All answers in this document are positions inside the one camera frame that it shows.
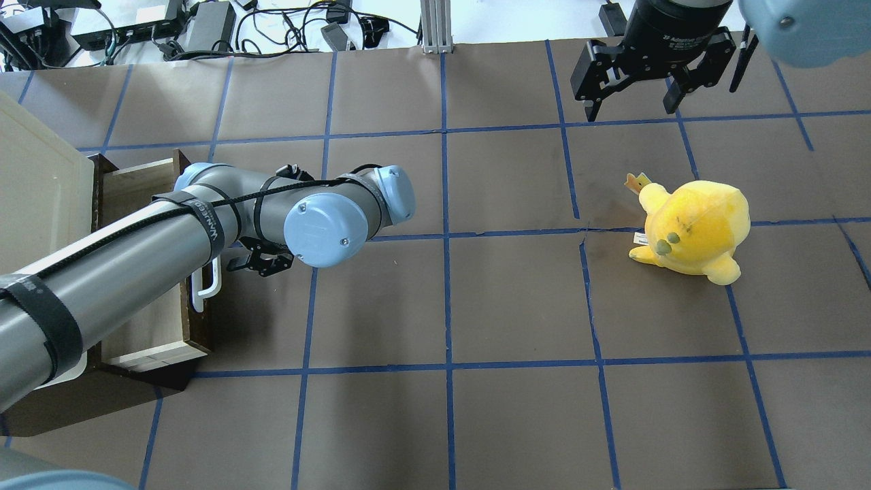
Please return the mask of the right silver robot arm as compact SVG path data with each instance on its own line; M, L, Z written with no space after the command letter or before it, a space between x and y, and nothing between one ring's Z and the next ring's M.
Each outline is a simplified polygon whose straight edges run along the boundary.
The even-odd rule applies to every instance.
M730 1L638 1L619 44L588 41L570 76L588 121L603 101L632 84L670 80L667 114L700 87L721 81L732 61L735 92L759 46L780 63L818 68L869 50L868 1L740 1L740 42L722 24Z

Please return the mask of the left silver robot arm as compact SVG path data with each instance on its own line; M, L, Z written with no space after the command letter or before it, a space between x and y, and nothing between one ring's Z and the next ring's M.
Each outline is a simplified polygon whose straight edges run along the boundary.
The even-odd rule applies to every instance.
M138 211L2 276L2 409L68 372L137 311L246 239L268 274L356 255L416 214L400 165L365 164L333 179L296 165L271 176L196 163Z

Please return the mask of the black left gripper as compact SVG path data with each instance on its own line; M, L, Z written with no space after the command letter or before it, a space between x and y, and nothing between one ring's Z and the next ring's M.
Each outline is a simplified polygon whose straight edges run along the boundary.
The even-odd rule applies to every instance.
M238 242L248 251L248 255L230 260L226 266L227 272L251 270L260 277L268 277L293 266L295 258L285 245L256 237L240 237Z

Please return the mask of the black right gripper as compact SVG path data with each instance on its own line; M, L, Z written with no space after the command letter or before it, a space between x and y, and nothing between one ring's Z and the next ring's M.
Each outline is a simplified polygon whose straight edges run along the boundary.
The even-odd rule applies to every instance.
M631 84L670 80L663 108L677 114L687 94L716 86L736 52L722 19L731 1L636 1L626 16L621 6L606 1L599 19L616 46L589 40L570 76L576 101L584 104L586 120L597 120L601 102Z

